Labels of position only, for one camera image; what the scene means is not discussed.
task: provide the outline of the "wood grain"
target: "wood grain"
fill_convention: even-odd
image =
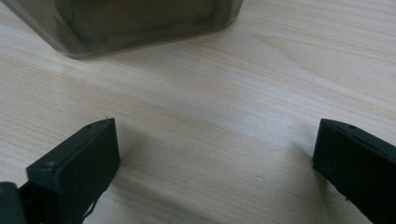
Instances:
[[[0,5],[0,176],[114,117],[85,223],[370,223],[312,170],[321,118],[396,145],[396,2],[246,0],[212,35],[77,61]]]

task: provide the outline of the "light wood surface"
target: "light wood surface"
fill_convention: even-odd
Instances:
[[[396,145],[396,2],[246,0],[213,35],[77,61],[0,5],[1,181],[114,117],[85,223],[370,223],[312,169],[319,120]]]

